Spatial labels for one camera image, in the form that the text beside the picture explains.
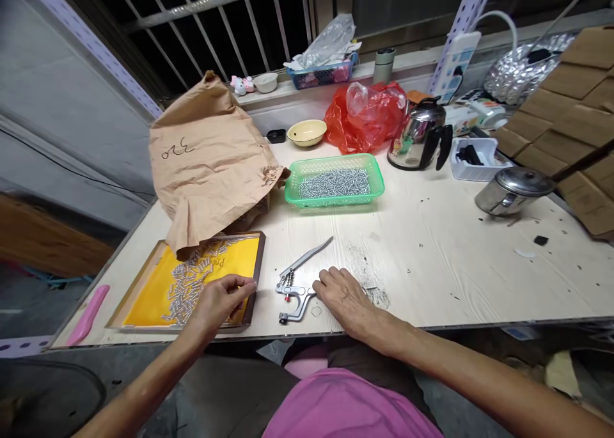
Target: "pink shirt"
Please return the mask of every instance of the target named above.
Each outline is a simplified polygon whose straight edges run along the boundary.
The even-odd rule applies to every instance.
[[[341,368],[300,381],[273,415],[263,438],[440,438],[407,398]]]

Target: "yellow bowl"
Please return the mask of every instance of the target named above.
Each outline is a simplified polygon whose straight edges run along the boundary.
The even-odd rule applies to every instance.
[[[299,147],[311,147],[322,140],[325,132],[326,123],[322,120],[304,120],[292,125],[287,136]]]

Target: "window sill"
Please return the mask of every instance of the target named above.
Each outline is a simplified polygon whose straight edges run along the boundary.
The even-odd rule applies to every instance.
[[[589,26],[601,26],[614,22],[614,10],[604,9],[595,12],[584,13],[581,15],[570,16],[562,19],[555,27],[553,33],[581,30]],[[550,21],[532,26],[522,27],[518,29],[518,44],[534,39],[549,25]],[[498,32],[495,34],[485,35],[480,40],[476,52],[486,52],[499,49],[502,46],[511,43],[511,35],[509,31]],[[395,57],[393,67],[393,78],[405,79],[415,75],[412,72],[414,69],[431,66],[435,69],[437,61],[441,56],[443,46],[438,46],[422,51],[414,51],[405,54],[400,54]],[[362,81],[373,77],[375,62],[371,61],[364,64],[359,64],[354,67],[352,73],[352,81]],[[239,105],[246,111],[260,109],[263,107],[279,104],[280,102],[289,102],[291,100],[299,100],[301,98],[312,97],[307,96],[308,92],[317,91],[322,87],[308,88],[306,90],[297,90],[291,80],[280,82],[277,88],[268,93],[262,94],[257,91],[248,93],[245,96],[237,97]]]

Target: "white plastic container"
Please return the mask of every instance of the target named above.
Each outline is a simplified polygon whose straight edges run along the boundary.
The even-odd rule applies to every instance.
[[[269,72],[268,74],[262,74],[254,78],[254,86],[259,93],[270,93],[277,88],[277,74],[275,72]]]
[[[470,165],[464,160],[459,160],[456,154],[463,147],[473,145],[480,161],[484,166]],[[510,168],[514,164],[510,161],[502,162],[495,158],[497,140],[491,137],[455,137],[452,139],[450,150],[450,166],[452,175],[456,179],[490,182],[495,174],[503,168]]]

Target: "blue basket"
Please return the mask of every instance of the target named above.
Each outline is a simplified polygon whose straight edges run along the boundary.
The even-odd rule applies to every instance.
[[[328,66],[312,67],[304,70],[292,70],[287,68],[286,72],[292,79],[297,90],[312,88],[333,83],[349,82],[352,78],[352,69],[358,62],[358,53],[354,51],[347,61]]]

